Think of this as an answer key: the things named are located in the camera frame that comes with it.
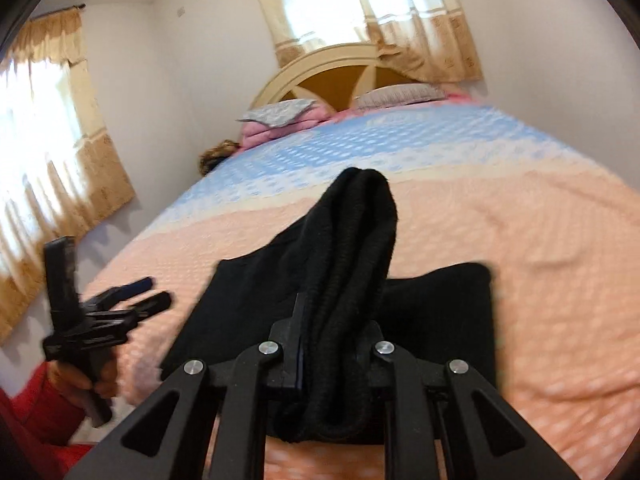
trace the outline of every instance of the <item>arched headboard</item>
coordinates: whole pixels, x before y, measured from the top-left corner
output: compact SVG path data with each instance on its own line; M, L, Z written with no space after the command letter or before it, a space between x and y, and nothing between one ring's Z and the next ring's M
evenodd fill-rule
M370 90L411 82L414 80L382 65L375 45L345 43L315 50L289 63L264 86L251 108L311 97L339 112Z

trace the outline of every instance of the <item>hand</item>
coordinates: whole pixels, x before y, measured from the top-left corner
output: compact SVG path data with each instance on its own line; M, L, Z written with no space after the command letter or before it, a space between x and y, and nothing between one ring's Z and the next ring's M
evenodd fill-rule
M58 361L47 363L47 378L49 382L66 400L79 408L82 408L80 393L83 390L91 390L93 388L103 399L115 397L118 394L117 377L118 367L115 357L102 367L100 381L95 385L73 365Z

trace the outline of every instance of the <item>black plastic tool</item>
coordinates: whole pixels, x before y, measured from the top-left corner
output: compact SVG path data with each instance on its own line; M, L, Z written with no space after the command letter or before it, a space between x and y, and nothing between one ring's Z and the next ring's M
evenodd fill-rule
M267 402L305 395L300 366L303 298L270 340L235 360L194 359L66 475L66 480L261 480ZM575 473L466 362L416 359L370 322L358 340L376 406L385 415L387 480L578 480ZM211 429L220 415L209 473Z
M53 332L42 342L45 358L72 364L94 383L111 359L111 347L126 343L127 334L141 320L171 306L171 295L160 292L128 309L110 311L119 302L151 290L152 278L111 287L81 302L76 291L76 245L71 237L46 244L44 264L53 325ZM109 403L93 390L84 394L82 404L95 428L111 420Z

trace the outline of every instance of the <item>gray pillow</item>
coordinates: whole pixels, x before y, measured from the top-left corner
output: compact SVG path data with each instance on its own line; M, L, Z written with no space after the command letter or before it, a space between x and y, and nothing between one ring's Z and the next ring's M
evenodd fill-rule
M287 124L294 123L296 119L304 112L309 110L315 99L291 99L289 101L281 101L273 105L266 105L255 110L249 110L238 119L241 123L255 121L264 124L270 128L281 128Z
M353 103L356 110L368 108L389 108L391 106L427 103L445 99L447 95L436 85L429 83L407 83L385 86L367 92Z

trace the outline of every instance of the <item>bedspread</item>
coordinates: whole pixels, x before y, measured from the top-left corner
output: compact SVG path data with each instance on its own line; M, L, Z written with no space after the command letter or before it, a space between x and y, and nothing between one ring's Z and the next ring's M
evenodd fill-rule
M476 104L324 124L228 159L188 190L85 291L151 275L175 295L120 349L127 399L158 386L158 364L216 262L268 243L348 166L391 184L392 277L466 261L492 268L502 394L581 478L603 479L640 426L640 198L564 144ZM268 439L265 475L383 478L383 453Z

